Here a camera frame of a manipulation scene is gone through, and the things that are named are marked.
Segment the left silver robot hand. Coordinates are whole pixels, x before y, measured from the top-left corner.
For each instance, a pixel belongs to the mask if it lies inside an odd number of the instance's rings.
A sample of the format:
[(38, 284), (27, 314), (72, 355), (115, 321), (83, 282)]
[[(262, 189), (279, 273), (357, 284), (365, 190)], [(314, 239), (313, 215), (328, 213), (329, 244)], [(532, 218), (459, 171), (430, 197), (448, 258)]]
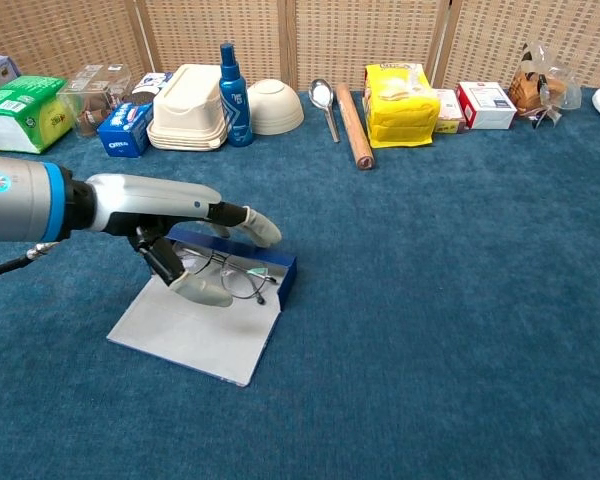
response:
[(229, 228), (238, 228), (263, 248), (282, 240), (279, 228), (265, 215), (225, 202), (205, 185), (125, 174), (97, 174), (86, 183), (94, 198), (87, 229), (127, 238), (170, 291), (194, 303), (228, 307), (233, 299), (186, 270), (166, 239), (174, 225), (205, 222), (223, 238)]

